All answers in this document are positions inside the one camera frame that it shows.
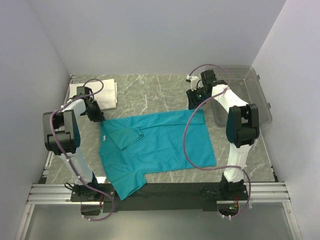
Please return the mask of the clear plastic bin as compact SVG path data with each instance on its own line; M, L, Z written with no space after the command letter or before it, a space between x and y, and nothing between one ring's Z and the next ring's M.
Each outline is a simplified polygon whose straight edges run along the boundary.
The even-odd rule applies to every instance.
M230 89L245 102L257 105L259 124L263 126L271 123L271 106L262 90L260 76L254 68L249 65L223 65L222 68L207 66L205 69L213 70L216 78L225 82L229 81L228 75L231 75Z

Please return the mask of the teal t shirt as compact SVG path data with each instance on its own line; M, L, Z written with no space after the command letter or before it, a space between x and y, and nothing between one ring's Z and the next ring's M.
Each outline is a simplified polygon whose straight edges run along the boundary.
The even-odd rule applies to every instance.
M199 167L217 164L201 109L108 119L99 128L99 157L121 200L147 183L146 174L191 169L188 159Z

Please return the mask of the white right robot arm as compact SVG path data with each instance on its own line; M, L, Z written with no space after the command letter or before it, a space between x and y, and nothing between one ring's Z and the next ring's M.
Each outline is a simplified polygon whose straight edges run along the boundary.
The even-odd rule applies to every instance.
M188 75L188 108L197 110L209 100L217 101L227 113L226 137L230 143L227 166L221 177L218 194L232 200L246 190L244 169L252 145L260 135L259 110L236 95L229 84L218 80L215 72L205 70L201 77Z

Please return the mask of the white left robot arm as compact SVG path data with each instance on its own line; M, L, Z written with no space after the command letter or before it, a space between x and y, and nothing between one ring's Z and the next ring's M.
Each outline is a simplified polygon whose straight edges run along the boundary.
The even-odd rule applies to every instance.
M45 112L42 115L44 145L67 165L73 178L73 184L66 182L65 188L71 191L71 199L75 202L97 201L101 193L95 174L86 164L80 151L81 136L77 117L87 116L91 122L101 123L104 113L87 86L78 86L76 95L57 113Z

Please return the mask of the folded white t shirt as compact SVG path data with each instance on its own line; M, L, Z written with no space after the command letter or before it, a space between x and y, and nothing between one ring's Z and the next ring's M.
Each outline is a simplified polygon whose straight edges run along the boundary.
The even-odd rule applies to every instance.
M103 89L99 93L94 95L94 99L97 101L102 111L115 109L117 107L117 83L114 79L102 80ZM77 94L77 87L83 86L84 83L72 83L69 84L69 98ZM101 89L102 84L99 81L92 81L85 85L89 87L92 92L97 92Z

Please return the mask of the black base crossbar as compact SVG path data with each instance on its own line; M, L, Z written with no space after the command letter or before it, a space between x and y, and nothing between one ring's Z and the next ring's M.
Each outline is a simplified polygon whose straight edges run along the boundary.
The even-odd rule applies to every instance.
M83 185L65 183L71 191L73 203L100 202L103 213L110 211L159 211L159 210L203 210L216 212L219 202L238 203L249 198L249 190L243 182L219 183L147 183L124 200L110 183L98 184L98 189L108 194L104 196Z

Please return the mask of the aluminium frame rail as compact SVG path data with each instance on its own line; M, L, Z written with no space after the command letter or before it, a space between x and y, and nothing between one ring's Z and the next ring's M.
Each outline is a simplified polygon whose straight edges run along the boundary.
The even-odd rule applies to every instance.
M242 192L235 196L223 198L218 196L218 189L214 189L212 182L200 183L148 183L128 196L125 200L152 200L164 202L169 199L213 200L218 203L232 203L238 200L245 203L282 203L290 202L287 187L283 182L254 182L244 185ZM67 189L63 184L34 184L31 187L26 203L29 205L42 204L98 204L99 197L93 200L81 198L74 191Z

